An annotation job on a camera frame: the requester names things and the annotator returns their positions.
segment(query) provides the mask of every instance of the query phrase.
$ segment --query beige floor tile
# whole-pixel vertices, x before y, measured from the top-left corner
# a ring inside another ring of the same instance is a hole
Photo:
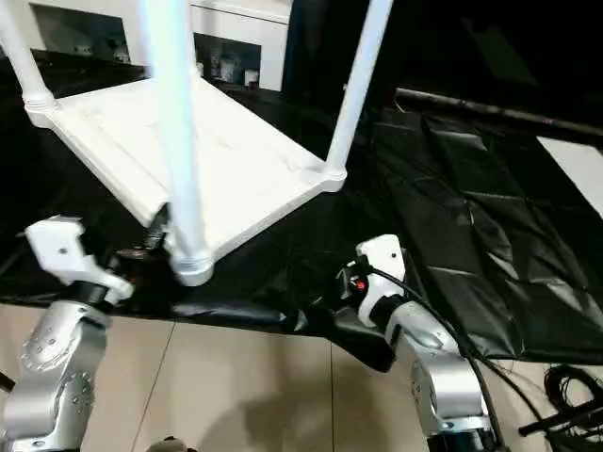
[[[510,377],[543,415],[555,411],[546,399],[542,389],[543,377],[548,364],[505,362],[506,375]],[[542,433],[534,433],[526,438],[519,436],[517,429],[536,419],[526,404],[502,379],[482,367],[490,394],[497,408],[497,416],[505,441],[513,452],[545,452],[550,447]]]
[[[135,451],[168,435],[200,452],[330,452],[330,345],[177,325]]]
[[[16,379],[23,340],[42,310],[0,308],[0,367]],[[83,449],[130,451],[151,393],[172,323],[114,317],[106,355],[96,380],[96,404]]]
[[[587,373],[591,375],[594,379],[598,380],[600,386],[603,386],[603,366],[602,365],[579,365],[579,368],[585,370]],[[586,402],[593,398],[591,392],[584,385],[578,383],[576,385],[572,385],[570,383],[570,388],[568,390],[568,394],[571,397],[572,403],[579,404]]]
[[[0,370],[11,377],[19,377],[21,344],[34,329],[42,310],[19,306],[0,306]],[[0,392],[0,407],[4,407],[7,394]]]
[[[427,450],[403,368],[382,374],[333,346],[333,399],[335,452]]]
[[[172,322],[113,317],[82,450],[132,450],[172,328]]]

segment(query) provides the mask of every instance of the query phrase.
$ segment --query cable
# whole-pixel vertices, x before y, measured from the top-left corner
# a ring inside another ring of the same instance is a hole
[[[14,380],[3,372],[0,372],[0,391],[9,393],[15,387]]]
[[[386,273],[382,270],[379,270],[378,268],[375,268],[374,266],[371,266],[371,265],[367,265],[367,270],[368,270],[367,273],[374,273],[376,275],[379,275],[382,278],[385,278],[388,281],[392,282],[393,284],[397,285],[401,289],[406,290],[409,294],[411,294],[413,297],[415,297],[416,302],[418,302],[431,315],[433,315],[433,317],[435,317],[435,319],[437,321],[439,321],[442,324],[442,326],[444,326],[444,328],[447,330],[447,332],[450,334],[450,336],[452,336],[452,338],[457,342],[457,344],[459,345],[459,349],[463,352],[464,357],[469,361],[469,364],[473,368],[473,371],[475,372],[476,377],[478,378],[478,381],[480,382],[480,386],[484,389],[483,399],[486,403],[486,407],[488,408],[488,412],[489,412],[490,418],[492,420],[492,429],[495,432],[499,445],[501,447],[505,447],[506,444],[505,444],[504,438],[502,436],[502,429],[500,428],[500,423],[498,422],[498,417],[497,417],[496,410],[494,407],[494,401],[492,400],[492,397],[490,396],[490,391],[488,390],[487,383],[483,377],[483,374],[481,373],[480,368],[478,367],[478,365],[476,363],[476,359],[474,358],[474,356],[477,356],[477,360],[480,361],[480,363],[482,363],[486,367],[488,367],[488,369],[490,369],[492,372],[494,372],[495,375],[497,375],[499,378],[501,378],[505,383],[507,383],[517,393],[517,395],[528,406],[528,408],[530,409],[531,413],[534,415],[536,420],[538,420],[538,421],[543,420],[542,414],[540,414],[538,412],[538,410],[536,409],[534,404],[531,403],[531,401],[528,399],[528,397],[525,395],[525,393],[521,390],[521,388],[519,388],[519,386],[512,379],[510,379],[509,377],[504,375],[496,367],[496,365],[494,363],[492,363],[490,360],[488,360],[486,357],[484,357],[481,354],[481,352],[477,349],[477,347],[475,347],[473,342],[471,342],[471,340],[469,339],[469,335],[464,330],[463,326],[460,325],[458,327],[459,330],[461,330],[463,333],[463,337],[461,337],[459,335],[459,333],[457,332],[457,330],[453,326],[451,326],[444,317],[442,317],[438,312],[436,312],[425,301],[425,299],[423,297],[421,297],[416,292],[416,290],[412,289],[407,283],[405,283],[405,282],[399,280],[398,278],[396,278],[395,276],[390,275],[389,273]],[[549,428],[545,428],[545,435],[546,435],[546,438],[548,439],[548,441],[550,442],[551,446],[553,447],[553,450],[558,450],[558,447],[553,442],[553,435]]]
[[[571,380],[577,380],[588,388],[593,400],[603,400],[603,387],[585,370],[570,365],[559,365],[548,369],[545,375],[545,391],[551,405],[558,412],[567,412],[576,408],[567,394]],[[600,428],[603,425],[603,411],[593,412],[576,419],[574,426],[585,430]]]
[[[402,108],[398,103],[398,96],[394,96],[394,105],[400,113],[406,113],[406,110],[404,110],[404,108]]]
[[[505,366],[500,365],[497,362],[493,362],[493,363],[497,367],[497,369],[500,370],[506,376],[513,376],[513,377],[515,377],[517,379],[521,379],[524,382],[526,382],[526,384],[530,385],[535,391],[538,391],[543,396],[546,396],[545,389],[541,385],[539,385],[538,383],[532,381],[529,377],[516,372],[515,370],[513,370],[513,367],[511,367],[511,369],[507,369]]]

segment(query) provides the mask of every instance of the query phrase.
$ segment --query black cable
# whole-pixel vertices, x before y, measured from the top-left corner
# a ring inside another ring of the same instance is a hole
[[[462,325],[459,325],[458,329],[462,331],[463,337],[461,337],[459,335],[459,333],[457,332],[457,330],[453,326],[451,326],[444,317],[442,317],[437,311],[435,311],[425,301],[425,299],[423,297],[421,297],[406,282],[403,282],[403,281],[399,280],[398,278],[396,278],[395,276],[390,275],[389,273],[386,273],[382,270],[379,270],[378,268],[375,268],[374,266],[368,266],[368,273],[374,273],[376,275],[379,275],[382,278],[385,278],[388,281],[392,282],[393,284],[397,285],[401,289],[406,290],[409,294],[411,294],[413,297],[416,298],[416,302],[418,302],[431,315],[433,315],[433,317],[435,317],[435,319],[437,321],[439,321],[442,324],[442,326],[444,326],[444,328],[447,330],[447,332],[450,334],[450,336],[452,336],[452,338],[457,342],[457,344],[459,345],[459,349],[464,354],[464,357],[469,361],[471,368],[475,372],[476,377],[478,378],[478,381],[480,382],[480,386],[484,389],[483,399],[486,403],[486,407],[488,408],[488,412],[489,412],[490,418],[492,420],[492,430],[495,432],[497,439],[498,439],[498,443],[501,447],[506,447],[506,444],[505,444],[504,438],[502,436],[502,429],[500,428],[500,423],[498,422],[498,417],[497,417],[496,410],[494,407],[494,401],[492,400],[492,397],[490,396],[490,391],[488,390],[488,385],[485,381],[485,378],[483,377],[483,374],[481,373],[479,366],[476,363],[476,359],[474,358],[474,356],[477,357],[477,360],[480,361],[480,363],[482,363],[486,367],[488,367],[488,369],[490,369],[492,372],[494,372],[495,375],[497,375],[499,378],[501,378],[505,383],[507,383],[517,393],[517,395],[524,401],[524,403],[528,406],[531,413],[534,415],[534,417],[538,421],[543,420],[542,414],[540,414],[538,412],[538,410],[536,409],[534,404],[531,403],[531,401],[528,399],[528,397],[525,395],[525,393],[521,390],[521,388],[519,388],[519,386],[512,379],[510,379],[509,377],[504,375],[496,367],[496,365],[494,363],[492,363],[490,360],[488,360],[486,357],[484,357],[481,354],[481,352],[477,349],[477,347],[475,347],[473,342],[469,339],[469,335],[464,330]],[[553,442],[553,435],[549,428],[545,428],[545,435],[546,435],[546,438],[548,439],[548,441],[550,442],[551,446],[553,447],[553,449],[558,450],[558,447]]]
[[[574,438],[580,438],[582,440],[585,440],[585,439],[591,438],[595,435],[599,435],[599,440],[600,440],[601,435],[603,435],[603,431],[601,430],[601,428],[591,428],[590,430],[588,430],[584,433],[574,435]]]
[[[564,364],[551,367],[545,375],[546,396],[558,412],[568,412],[576,408],[567,395],[567,389],[572,379],[586,386],[593,396],[593,400],[601,401],[603,407],[603,386],[585,370]],[[603,410],[581,416],[573,424],[575,427],[585,430],[600,428],[603,425]]]
[[[0,372],[0,390],[5,393],[9,393],[12,391],[12,388],[15,387],[14,380],[9,377],[7,374]]]

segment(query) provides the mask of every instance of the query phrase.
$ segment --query metal rod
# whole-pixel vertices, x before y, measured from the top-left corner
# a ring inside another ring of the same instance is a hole
[[[549,118],[543,115],[537,115],[535,113],[529,113],[526,111],[513,110],[510,108],[504,108],[497,105],[480,104],[478,102],[467,101],[464,99],[458,99],[455,97],[443,96],[441,94],[434,94],[431,92],[417,91],[414,89],[398,88],[396,89],[396,95],[405,97],[407,99],[416,99],[418,101],[429,101],[434,104],[451,105],[459,108],[464,108],[471,111],[486,115],[501,115],[507,118],[513,118],[516,120],[529,121],[538,124],[550,125],[553,127],[559,127],[561,129],[571,130],[573,132],[579,132],[586,135],[596,135],[603,137],[603,129],[594,127],[588,124],[579,124],[571,121],[558,120]]]
[[[587,418],[601,410],[603,410],[603,400],[589,400],[586,403],[573,407],[571,410],[558,412],[542,421],[520,427],[518,431],[521,436],[528,436],[536,431],[544,430],[545,428],[554,428],[566,422],[575,425],[577,421]]]

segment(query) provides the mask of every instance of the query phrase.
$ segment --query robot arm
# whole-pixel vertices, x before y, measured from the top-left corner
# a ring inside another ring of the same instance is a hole
[[[74,219],[39,221],[25,233],[41,267],[80,290],[77,299],[54,302],[24,342],[21,376],[4,409],[7,450],[78,450],[111,325],[99,307],[130,297],[133,286],[86,254]]]
[[[412,362],[410,378],[431,451],[492,450],[493,433],[480,381],[444,325],[404,290],[366,268],[404,279],[398,238],[382,235],[356,248],[359,258],[338,275],[344,302],[376,327],[399,361]]]

